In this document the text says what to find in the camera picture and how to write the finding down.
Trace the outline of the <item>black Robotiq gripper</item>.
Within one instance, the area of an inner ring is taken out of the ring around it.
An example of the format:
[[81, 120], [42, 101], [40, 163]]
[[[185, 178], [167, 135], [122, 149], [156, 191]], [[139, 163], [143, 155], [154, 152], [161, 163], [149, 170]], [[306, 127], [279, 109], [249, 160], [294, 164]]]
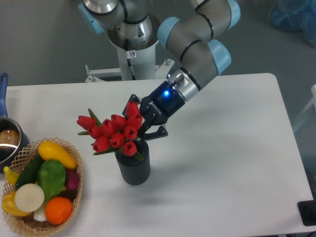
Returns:
[[[168, 135], [165, 123], [183, 105], [185, 105], [185, 101], [180, 94], [172, 88], [169, 82], [164, 81], [142, 100], [135, 94], [132, 94], [122, 114], [126, 118], [130, 118], [133, 115], [142, 116], [145, 122], [138, 130], [138, 137], [150, 141]], [[147, 133], [154, 125], [159, 125], [157, 131]]]

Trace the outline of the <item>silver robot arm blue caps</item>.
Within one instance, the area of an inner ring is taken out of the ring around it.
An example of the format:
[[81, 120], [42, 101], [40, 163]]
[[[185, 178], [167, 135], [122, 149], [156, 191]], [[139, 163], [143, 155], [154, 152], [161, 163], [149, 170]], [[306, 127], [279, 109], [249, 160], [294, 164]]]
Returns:
[[117, 49], [123, 80], [153, 79], [156, 44], [160, 43], [181, 67], [140, 103], [143, 124], [138, 136], [145, 140], [167, 135], [167, 120], [220, 75], [231, 63], [228, 50], [215, 37], [240, 19], [234, 0], [194, 0], [195, 14], [182, 21], [160, 22], [148, 12], [145, 0], [83, 0], [79, 11], [96, 33], [106, 32]]

